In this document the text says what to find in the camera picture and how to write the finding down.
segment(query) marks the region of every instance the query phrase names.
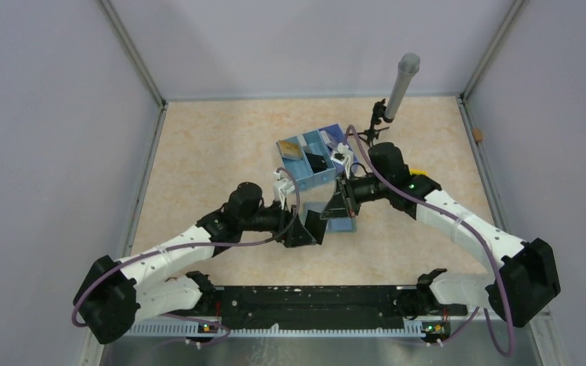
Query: blue box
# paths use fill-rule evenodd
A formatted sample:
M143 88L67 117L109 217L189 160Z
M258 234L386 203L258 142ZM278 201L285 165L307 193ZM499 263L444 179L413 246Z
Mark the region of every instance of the blue box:
M319 185L329 184L336 179L336 175L345 170L343 165L331 160L331 150L324 144L320 131L326 131L328 134L336 137L340 142L344 140L345 134L338 124L322 127L318 130L312 130L302 134L307 142L307 149L309 152L324 157L324 161L327 162L326 170L314 174L306 155L304 155L302 160L282 158L282 164L293 174L293 178L298 183L300 191L307 191ZM285 139L285 141L297 144L300 143L297 136L289 137L288 139Z

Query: beige tabletop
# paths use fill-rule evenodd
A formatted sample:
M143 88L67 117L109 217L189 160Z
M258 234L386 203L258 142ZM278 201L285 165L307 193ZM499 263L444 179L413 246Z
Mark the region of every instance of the beige tabletop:
M272 172L282 164L275 141L331 124L369 126L376 98L170 103L143 203L133 253L186 230L218 209L239 183L272 201ZM454 97L405 98L380 141L398 146L457 201L491 220L488 202ZM327 201L333 184L303 192ZM268 233L244 233L242 241ZM387 201L362 205L355 233L327 233L321 246L287 249L271 242L229 249L187 270L214 284L414 284L434 268L483 272L468 253Z

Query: white cable tray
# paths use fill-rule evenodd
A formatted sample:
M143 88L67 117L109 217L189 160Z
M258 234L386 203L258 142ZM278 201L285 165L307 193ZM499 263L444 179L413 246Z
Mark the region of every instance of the white cable tray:
M403 329L334 329L334 330L290 330L280 329L275 324L270 329L238 329L230 332L230 337L259 338L259 337L293 337L293 338L349 338L349 337L424 337L423 323L420 320L405 320ZM198 331L198 323L176 319L147 319L134 326L125 336L136 337L215 337L225 334L224 330L218 333Z

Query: black object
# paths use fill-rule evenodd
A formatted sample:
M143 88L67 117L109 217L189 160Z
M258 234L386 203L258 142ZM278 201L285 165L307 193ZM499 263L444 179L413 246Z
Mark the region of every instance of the black object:
M399 286L224 286L205 303L219 303L223 324L230 329L399 329L404 317L441 314L443 306L399 313L401 301L414 302L416 289ZM463 305L449 305L451 315L467 314ZM180 316L216 316L197 306L173 312Z
M304 153L309 160L309 165L311 166L311 170L313 173L324 172L329 167L327 165L327 160L324 159L322 155L311 154L309 152Z
M262 204L262 189L251 182L244 182L230 193L228 202L199 221L196 226L204 228L211 234L212 242L239 242L244 231L281 233L293 217L295 206L291 210L282 209L278 201L270 206ZM316 224L307 220L307 226ZM290 229L275 239L287 248L317 244L316 239L302 225L299 216L295 218ZM214 248L214 256L228 250L229 247Z
M108 255L95 261L73 298L73 306L87 287L118 264ZM97 286L79 308L79 315L100 344L120 338L134 324L136 310L140 309L136 303L135 284L134 279L127 279L117 271Z
M514 326L524 327L554 297L560 294L560 282L552 247L542 239L525 242L513 258L502 258L500 276L507 290ZM493 310L506 320L495 281L486 287Z
M320 213L308 210L304 227L315 238L317 244L322 244L324 234L327 231L327 221L320 217Z
M443 342L450 337L450 322L423 322L423 327L423 332L426 336L421 338L421 340L425 343L439 343L439 340Z
M385 117L385 109L385 99L374 103L374 108L372 109L372 118L369 120L369 128L362 132L358 132L358 138L364 141L369 147L374 146L374 140L378 139L381 131L388 130L390 128L383 127L376 129L375 126L381 124L383 120L388 124L394 120L394 118L388 119Z
M368 154L372 164L386 181L416 199L425 201L430 192L441 189L437 182L425 175L410 174L401 151L393 143L376 144L369 149ZM387 199L395 209L416 218L417 204L391 191L371 172L349 179L342 173L336 179L336 190L321 217L355 217L359 214L362 203L382 198Z
M441 275L445 271L446 269L438 268L429 274L422 274L417 280L416 288L412 290L401 290L397 303L398 312L406 317L413 316L417 313L430 313L432 315L441 313L444 306L437 302L433 292L430 290L430 284L433 283L436 276Z
M292 220L294 208L295 206L291 207L291 211L286 207L282 209L279 202L273 202L269 207L264 207L262 189L254 183L244 182L230 193L227 203L202 217L197 221L196 226L207 231L212 242L239 242L244 231L270 232L273 235L280 233ZM307 218L306 225L312 228L314 234L318 235L322 242L327 221L319 218L319 215L311 215ZM296 216L291 227L276 238L276 241L283 243L287 248L317 243L302 225L299 216ZM213 256L227 249L227 247L216 247ZM113 262L108 255L95 261L73 299L73 305L77 303L87 287L118 264L119 262ZM198 284L204 294L198 306L202 309L211 308L212 304L207 303L205 298L214 297L215 289L212 283L200 273L192 272L188 276ZM134 324L136 310L140 309L140 305L136 302L135 284L134 279L128 279L121 271L117 271L97 286L78 309L79 314L101 344L120 338Z

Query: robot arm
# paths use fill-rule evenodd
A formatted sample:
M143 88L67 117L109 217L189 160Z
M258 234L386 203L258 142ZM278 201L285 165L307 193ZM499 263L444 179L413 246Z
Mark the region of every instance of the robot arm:
M369 149L369 158L376 170L397 189L439 210L394 193L378 177L368 173L360 177L339 177L333 197L321 214L322 218L355 217L362 203L387 199L395 209L437 228L489 270L489 274L480 275L456 274L445 269L424 274L419 278L417 288L426 291L427 301L492 308L502 319L506 319L486 252L471 231L462 225L463 222L480 233L488 244L507 290L515 326L525 326L558 295L559 280L553 251L548 243L541 239L526 242L474 215L434 180L425 175L411 174L403 162L401 151L392 143L374 145Z
M288 186L281 179L278 182ZM180 278L171 276L229 248L215 246L216 243L239 243L244 231L258 231L278 234L275 241L288 248L318 244L307 227L316 232L323 230L326 223L308 218L307 226L302 226L299 217L294 217L295 206L289 211L280 199L282 202L273 201L265 207L258 185L240 184L220 209L174 238L116 262L108 255L95 261L73 305L79 307L79 314L96 339L106 344L120 338L136 322L197 305L210 284L207 278L196 273Z

